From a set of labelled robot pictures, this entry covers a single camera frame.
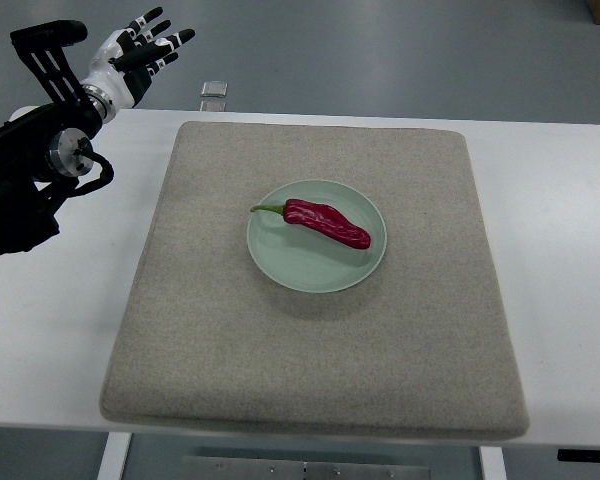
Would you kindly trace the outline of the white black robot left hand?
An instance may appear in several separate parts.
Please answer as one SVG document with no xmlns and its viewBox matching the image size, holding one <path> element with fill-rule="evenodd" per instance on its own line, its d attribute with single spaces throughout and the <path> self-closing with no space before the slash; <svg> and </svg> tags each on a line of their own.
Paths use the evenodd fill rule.
<svg viewBox="0 0 600 480">
<path fill-rule="evenodd" d="M 155 7 L 114 31 L 92 58 L 83 89 L 106 122 L 136 107 L 153 77 L 178 59 L 178 49 L 195 37 L 191 28 L 169 32 L 171 22 Z"/>
</svg>

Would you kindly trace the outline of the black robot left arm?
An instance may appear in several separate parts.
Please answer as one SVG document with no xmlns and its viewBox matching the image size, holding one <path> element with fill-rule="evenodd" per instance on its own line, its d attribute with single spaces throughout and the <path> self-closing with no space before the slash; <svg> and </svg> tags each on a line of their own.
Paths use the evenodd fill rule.
<svg viewBox="0 0 600 480">
<path fill-rule="evenodd" d="M 62 204 L 114 178 L 110 162 L 91 143 L 101 115 L 63 52 L 86 37 L 86 26 L 74 20 L 10 35 L 51 101 L 0 127 L 0 255 L 28 252 L 57 235 Z"/>
</svg>

